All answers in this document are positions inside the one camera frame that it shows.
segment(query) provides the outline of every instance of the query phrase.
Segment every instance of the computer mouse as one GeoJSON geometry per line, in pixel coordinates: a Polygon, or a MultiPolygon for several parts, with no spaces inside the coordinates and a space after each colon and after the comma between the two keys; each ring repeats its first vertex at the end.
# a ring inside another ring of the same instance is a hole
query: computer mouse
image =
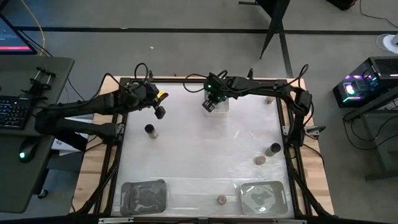
{"type": "Polygon", "coordinates": [[[19,161],[29,162],[35,156],[40,138],[29,136],[26,137],[19,148],[19,161]]]}

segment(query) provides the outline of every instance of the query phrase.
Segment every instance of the desk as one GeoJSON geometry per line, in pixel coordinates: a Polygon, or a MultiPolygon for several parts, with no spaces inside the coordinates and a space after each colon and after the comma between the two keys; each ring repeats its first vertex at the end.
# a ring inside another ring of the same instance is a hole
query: desk
{"type": "MultiPolygon", "coordinates": [[[[303,80],[301,81],[301,86],[305,88],[303,80]]],[[[114,91],[117,88],[118,85],[111,78],[107,77],[104,81],[103,86],[101,87],[100,94],[114,91]]],[[[284,111],[284,119],[288,121],[289,119],[287,114],[287,108],[283,103],[282,105],[284,111]]],[[[96,124],[108,123],[111,122],[111,120],[112,116],[102,116],[96,114],[94,117],[94,123],[96,124]]],[[[94,146],[95,144],[98,144],[100,142],[101,140],[97,138],[94,141],[90,142],[89,145],[87,145],[87,147],[94,146]]],[[[305,144],[319,151],[318,142],[316,140],[312,140],[306,137],[305,144]]],[[[114,147],[111,152],[109,167],[114,159],[115,148],[116,147],[114,147]]],[[[81,208],[81,206],[83,206],[83,204],[89,199],[94,189],[97,187],[98,182],[100,181],[101,170],[105,157],[105,149],[106,149],[105,145],[100,145],[96,148],[93,148],[92,150],[88,151],[85,154],[83,163],[81,165],[79,179],[76,185],[75,196],[73,198],[73,205],[75,206],[76,209],[79,209],[81,208]]],[[[321,158],[317,154],[315,154],[311,149],[308,149],[306,147],[302,147],[300,151],[302,154],[303,168],[308,188],[311,190],[311,192],[314,194],[317,200],[321,203],[323,208],[329,213],[333,213],[329,188],[326,181],[325,170],[323,168],[321,158]]],[[[299,207],[301,211],[304,212],[304,201],[301,190],[297,186],[296,189],[297,189],[299,207]]],[[[109,193],[109,183],[103,192],[101,206],[99,208],[101,212],[105,209],[106,202],[108,199],[108,193],[109,193]]]]}
{"type": "MultiPolygon", "coordinates": [[[[58,77],[51,81],[52,89],[44,91],[48,97],[46,103],[56,103],[67,81],[74,64],[72,58],[39,57],[39,56],[0,56],[0,95],[17,96],[21,89],[28,90],[31,86],[29,78],[34,78],[37,66],[55,72],[58,77]]],[[[19,148],[26,136],[37,136],[34,130],[33,116],[25,126],[25,130],[0,130],[0,211],[22,213],[26,210],[32,194],[40,193],[46,176],[46,165],[54,137],[42,136],[34,158],[27,163],[19,161],[19,148]]]]}

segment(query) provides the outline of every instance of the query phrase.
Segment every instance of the white cable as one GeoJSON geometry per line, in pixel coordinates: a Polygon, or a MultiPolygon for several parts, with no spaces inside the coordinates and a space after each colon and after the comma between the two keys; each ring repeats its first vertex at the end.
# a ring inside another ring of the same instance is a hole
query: white cable
{"type": "Polygon", "coordinates": [[[22,4],[25,6],[25,8],[29,11],[29,13],[30,13],[30,15],[32,16],[33,20],[36,22],[37,26],[39,27],[40,33],[42,34],[42,38],[43,38],[43,47],[42,47],[42,50],[40,51],[40,55],[39,55],[39,56],[42,56],[42,55],[43,55],[44,48],[45,48],[45,37],[44,37],[44,33],[43,33],[42,26],[40,26],[40,23],[37,21],[36,17],[33,15],[33,12],[29,9],[29,7],[28,7],[27,4],[24,2],[24,0],[21,0],[21,3],[22,3],[22,4]]]}

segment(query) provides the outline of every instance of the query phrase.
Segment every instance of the wooden table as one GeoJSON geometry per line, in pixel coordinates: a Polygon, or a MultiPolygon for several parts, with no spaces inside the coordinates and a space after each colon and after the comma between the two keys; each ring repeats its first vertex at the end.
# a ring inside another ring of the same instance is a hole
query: wooden table
{"type": "MultiPolygon", "coordinates": [[[[305,88],[305,84],[302,79],[301,79],[301,87],[305,88]]],[[[118,84],[115,83],[110,77],[106,77],[104,84],[101,87],[100,94],[109,93],[117,89],[118,89],[118,84]]],[[[284,112],[284,119],[288,123],[289,117],[287,115],[287,108],[284,102],[282,102],[282,107],[284,112]]],[[[103,116],[95,114],[93,122],[96,124],[103,124],[103,123],[110,123],[111,120],[112,116],[103,116]]],[[[308,125],[312,124],[313,121],[311,119],[308,122],[308,125]]],[[[87,145],[87,148],[94,146],[100,142],[101,139],[96,138],[94,139],[94,141],[90,142],[87,145]]],[[[317,140],[305,137],[304,143],[319,151],[319,145],[317,140]]],[[[94,189],[98,186],[98,183],[100,181],[103,161],[104,161],[105,148],[106,148],[105,145],[97,146],[91,149],[90,151],[86,152],[84,156],[83,163],[81,165],[79,179],[76,185],[75,195],[73,198],[73,205],[75,206],[76,209],[79,209],[81,208],[81,206],[83,206],[83,204],[88,200],[88,198],[94,192],[94,189]]],[[[116,147],[114,147],[112,150],[109,166],[113,162],[115,149],[116,147]]],[[[333,206],[331,204],[328,183],[326,181],[325,170],[323,168],[321,158],[316,152],[313,152],[311,149],[305,146],[301,147],[300,152],[302,155],[303,168],[308,188],[311,190],[312,194],[314,194],[315,198],[323,206],[323,208],[329,213],[333,214],[333,206]]],[[[303,202],[303,195],[297,184],[296,184],[296,189],[297,189],[299,207],[301,211],[304,213],[305,207],[303,202]]],[[[106,201],[108,199],[108,192],[109,192],[109,183],[103,192],[100,211],[103,211],[105,209],[106,201]]]]}

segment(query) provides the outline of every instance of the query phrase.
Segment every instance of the black desk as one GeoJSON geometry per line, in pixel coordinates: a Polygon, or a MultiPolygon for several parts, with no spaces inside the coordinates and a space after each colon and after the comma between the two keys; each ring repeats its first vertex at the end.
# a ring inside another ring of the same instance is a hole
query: black desk
{"type": "MultiPolygon", "coordinates": [[[[58,77],[51,81],[52,89],[44,91],[47,103],[60,98],[74,60],[71,58],[39,56],[0,56],[0,95],[19,95],[21,89],[29,89],[29,78],[34,78],[37,66],[55,72],[58,77]]],[[[25,129],[32,129],[34,117],[30,117],[25,129]]],[[[0,212],[22,213],[32,194],[40,192],[47,174],[53,136],[42,136],[35,157],[28,163],[19,162],[19,147],[25,139],[20,134],[0,134],[0,212]]]]}

